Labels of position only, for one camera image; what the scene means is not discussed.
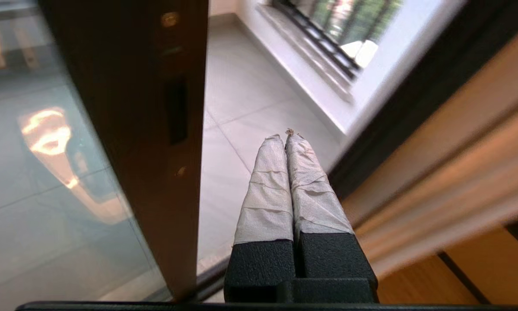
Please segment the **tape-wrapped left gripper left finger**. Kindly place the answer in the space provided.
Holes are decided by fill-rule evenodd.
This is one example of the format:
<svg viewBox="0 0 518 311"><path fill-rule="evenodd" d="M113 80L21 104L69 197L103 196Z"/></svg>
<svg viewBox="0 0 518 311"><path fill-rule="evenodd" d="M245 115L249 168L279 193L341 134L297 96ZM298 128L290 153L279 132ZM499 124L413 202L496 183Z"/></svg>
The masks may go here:
<svg viewBox="0 0 518 311"><path fill-rule="evenodd" d="M224 281L227 302L271 303L295 278L294 214L284 142L265 138L254 163Z"/></svg>

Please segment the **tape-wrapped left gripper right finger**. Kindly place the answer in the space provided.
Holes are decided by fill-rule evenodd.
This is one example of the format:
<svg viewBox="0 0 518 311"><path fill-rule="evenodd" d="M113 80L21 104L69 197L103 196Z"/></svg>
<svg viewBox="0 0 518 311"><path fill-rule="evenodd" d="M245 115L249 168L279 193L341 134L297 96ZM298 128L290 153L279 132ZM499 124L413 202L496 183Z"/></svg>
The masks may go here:
<svg viewBox="0 0 518 311"><path fill-rule="evenodd" d="M299 275L364 278L369 283L377 283L311 144L291 129L286 134Z"/></svg>

